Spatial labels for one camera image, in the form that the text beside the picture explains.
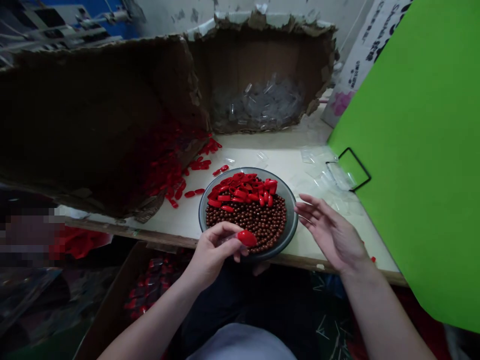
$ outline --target black wire frame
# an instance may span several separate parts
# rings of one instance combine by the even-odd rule
[[[351,191],[352,193],[356,192],[358,189],[360,189],[362,186],[364,186],[366,183],[368,183],[370,180],[372,180],[372,176],[370,175],[370,173],[368,172],[368,170],[365,168],[364,164],[360,161],[359,157],[357,156],[357,154],[355,154],[355,152],[352,150],[351,147],[347,147],[345,150],[343,150],[343,152],[340,154],[340,156],[338,157],[338,161],[335,162],[335,161],[327,161],[325,164],[326,164],[326,167],[328,168],[328,171],[330,171],[330,173],[332,173],[332,171],[330,170],[329,168],[329,164],[338,164],[340,162],[340,158],[346,153],[350,151],[351,154],[353,155],[353,157],[355,158],[355,160],[357,161],[357,163],[360,165],[360,167],[362,168],[362,170],[365,172],[365,174],[367,175],[367,179],[362,182],[360,185],[357,185],[355,186],[354,188],[351,188],[349,191]]]

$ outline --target white table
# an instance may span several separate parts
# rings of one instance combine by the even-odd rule
[[[313,178],[305,172],[315,165],[302,162],[300,148],[311,146],[315,149],[326,143],[332,128],[319,119],[322,110],[320,108],[310,117],[304,117],[301,124],[293,129],[273,133],[215,135],[214,138],[223,145],[223,148],[214,155],[204,155],[205,160],[212,161],[209,170],[190,171],[190,176],[186,177],[185,192],[206,188],[214,179],[213,171],[225,164],[229,164],[231,169],[266,165],[266,170],[283,179],[296,197],[299,192],[315,191],[315,186],[310,186],[314,184]],[[259,152],[268,156],[267,162],[260,161],[257,156]],[[235,160],[235,163],[227,163],[225,157]],[[169,202],[165,201],[159,211],[145,224],[133,218],[119,222],[99,214],[91,214],[87,220],[70,219],[69,224],[159,243],[170,245],[177,243],[179,246],[194,247],[201,235],[198,220],[200,198],[199,195],[192,198],[182,197],[178,201],[177,209],[173,209]],[[76,217],[72,209],[65,206],[59,207],[59,212],[68,217]],[[376,258],[377,267],[384,272],[389,281],[393,284],[406,285],[370,218],[365,211],[360,213],[361,211],[356,211],[356,214],[343,215],[356,227],[369,255]],[[282,259],[273,262],[317,271],[332,271],[312,235],[300,223],[291,243],[281,256]]]

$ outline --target cardboard box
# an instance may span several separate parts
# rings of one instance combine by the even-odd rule
[[[201,105],[210,113],[217,133],[256,132],[254,121],[230,122],[228,128],[213,119],[213,94],[241,95],[249,84],[265,86],[273,74],[289,78],[304,87],[303,111],[282,122],[281,128],[298,124],[319,105],[330,84],[334,60],[338,57],[336,28],[323,21],[307,23],[303,16],[253,12],[216,12],[215,17],[188,31],[188,47],[199,79]],[[227,122],[228,114],[215,115]]]
[[[241,92],[273,73],[304,85],[304,111],[318,106],[337,52],[332,24],[259,11],[216,13],[185,34],[74,51],[23,52],[0,72],[4,113],[0,183],[75,209],[145,223],[166,189],[141,191],[135,148],[165,113],[210,131],[212,91]],[[227,131],[254,132],[238,125]],[[204,142],[183,141],[185,168]]]
[[[0,72],[0,183],[87,212],[148,220],[164,194],[138,190],[133,149],[163,112],[209,131],[180,36],[74,51],[22,52]],[[203,142],[183,143],[185,168]]]
[[[97,359],[132,323],[124,310],[125,300],[139,275],[147,270],[149,260],[158,254],[158,251],[149,249],[146,245],[146,242],[139,241],[130,251],[101,303],[95,320],[81,341],[74,360]]]

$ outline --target blurred area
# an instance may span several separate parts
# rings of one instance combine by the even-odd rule
[[[131,11],[129,4],[121,0],[2,0],[0,68],[12,67],[15,54],[24,50],[74,50],[138,38],[133,25],[138,11]]]
[[[107,244],[66,253],[52,245],[81,230],[66,231],[56,206],[0,187],[0,359],[72,359],[137,242],[104,234]]]

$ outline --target green panel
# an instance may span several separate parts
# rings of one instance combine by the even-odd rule
[[[329,139],[422,307],[476,332],[479,64],[480,1],[415,0]]]

